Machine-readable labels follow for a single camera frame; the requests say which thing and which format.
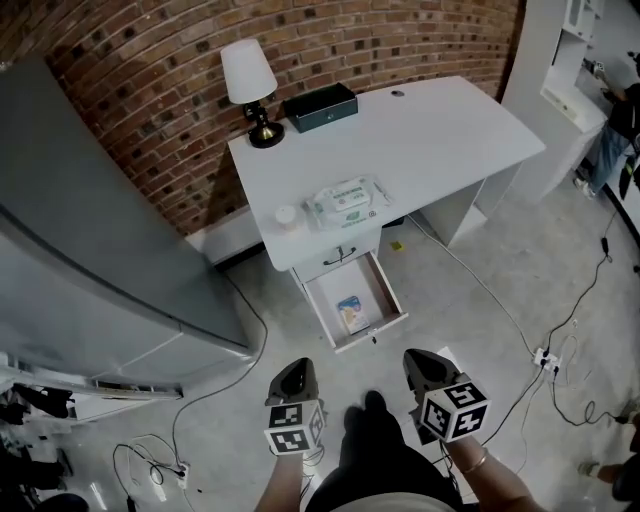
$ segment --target red brick wall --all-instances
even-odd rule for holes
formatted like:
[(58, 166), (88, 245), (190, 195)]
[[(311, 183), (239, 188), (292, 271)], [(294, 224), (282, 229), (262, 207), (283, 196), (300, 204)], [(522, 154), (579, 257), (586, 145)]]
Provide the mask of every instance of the red brick wall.
[(0, 61), (45, 55), (123, 172), (186, 234), (246, 204), (226, 141), (248, 125), (226, 96), (221, 47), (259, 39), (280, 84), (272, 114), (336, 81), (361, 92), (462, 75), (496, 96), (520, 3), (0, 0)]

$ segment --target table lamp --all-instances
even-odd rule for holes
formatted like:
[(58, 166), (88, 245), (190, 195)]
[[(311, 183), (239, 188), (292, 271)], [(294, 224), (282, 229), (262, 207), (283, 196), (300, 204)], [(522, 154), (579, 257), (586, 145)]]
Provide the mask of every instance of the table lamp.
[(270, 148), (284, 137), (284, 127), (269, 121), (260, 100), (278, 87), (276, 77), (256, 39), (243, 39), (220, 52), (229, 101), (244, 105), (244, 115), (257, 126), (249, 131), (249, 141), (256, 148)]

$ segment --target power strip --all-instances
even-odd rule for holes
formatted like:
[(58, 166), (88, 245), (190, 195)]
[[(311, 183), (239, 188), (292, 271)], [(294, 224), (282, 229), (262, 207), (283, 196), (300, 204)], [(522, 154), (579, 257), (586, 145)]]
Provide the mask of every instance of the power strip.
[(560, 369), (560, 365), (562, 364), (562, 360), (553, 354), (548, 354), (547, 357), (544, 357), (545, 349), (539, 348), (536, 350), (536, 354), (533, 357), (533, 364), (538, 368), (543, 368), (542, 361), (544, 360), (544, 369), (549, 373), (553, 373), (556, 368)]
[(184, 476), (178, 477), (178, 487), (183, 491), (186, 491), (189, 487), (189, 464), (186, 462), (180, 463), (180, 469), (184, 471)]

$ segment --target black box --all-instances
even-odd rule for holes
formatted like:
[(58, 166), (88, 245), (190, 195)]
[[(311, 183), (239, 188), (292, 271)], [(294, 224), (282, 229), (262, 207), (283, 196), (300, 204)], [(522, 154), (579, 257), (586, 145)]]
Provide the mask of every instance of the black box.
[(300, 133), (358, 113), (356, 95), (340, 83), (285, 100), (282, 105)]

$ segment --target black shoe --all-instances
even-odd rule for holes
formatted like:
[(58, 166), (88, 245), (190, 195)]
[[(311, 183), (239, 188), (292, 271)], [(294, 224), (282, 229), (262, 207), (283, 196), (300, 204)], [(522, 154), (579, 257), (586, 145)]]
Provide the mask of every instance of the black shoe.
[(67, 457), (66, 452), (62, 448), (58, 448), (56, 452), (58, 455), (58, 464), (62, 466), (62, 476), (73, 476), (73, 468), (71, 467), (71, 462), (69, 462), (69, 457)]
[(364, 411), (360, 409), (360, 407), (356, 407), (355, 405), (349, 406), (344, 413), (344, 429), (351, 430), (363, 414)]
[(387, 402), (378, 391), (368, 391), (364, 397), (364, 407), (367, 411), (386, 412)]

